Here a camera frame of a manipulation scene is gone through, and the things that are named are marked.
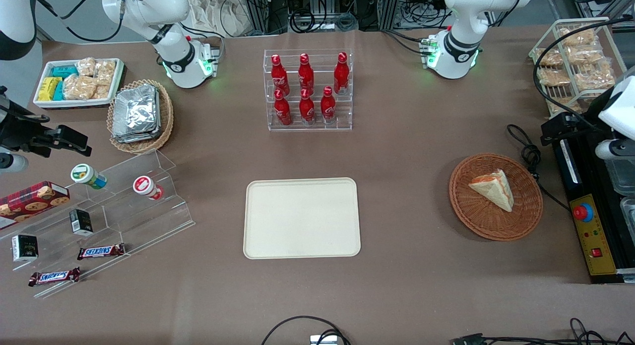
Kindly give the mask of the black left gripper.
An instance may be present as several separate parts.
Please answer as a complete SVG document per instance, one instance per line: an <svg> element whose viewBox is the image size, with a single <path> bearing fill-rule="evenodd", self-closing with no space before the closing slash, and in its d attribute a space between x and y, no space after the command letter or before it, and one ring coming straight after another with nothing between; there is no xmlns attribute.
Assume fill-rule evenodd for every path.
<svg viewBox="0 0 635 345"><path fill-rule="evenodd" d="M605 110L612 100L610 87L607 91L597 96L589 104L589 108L581 115L581 118L571 112L560 112L541 125L540 141L542 146L558 143L560 140L578 136L587 138L594 135L595 138L613 140L616 139L612 127L599 118L600 112Z"/></svg>

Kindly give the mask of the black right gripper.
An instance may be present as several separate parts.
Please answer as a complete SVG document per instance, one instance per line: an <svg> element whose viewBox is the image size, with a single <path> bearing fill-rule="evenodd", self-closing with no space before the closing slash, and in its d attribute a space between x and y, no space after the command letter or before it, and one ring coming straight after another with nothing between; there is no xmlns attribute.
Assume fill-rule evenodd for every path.
<svg viewBox="0 0 635 345"><path fill-rule="evenodd" d="M0 87L1 99L1 146L13 152L34 153L50 157L52 149L67 149L90 157L92 148L88 137L68 126L58 126L55 132L46 132L43 126L50 117L36 115L27 108L14 103L6 96L7 88Z"/></svg>

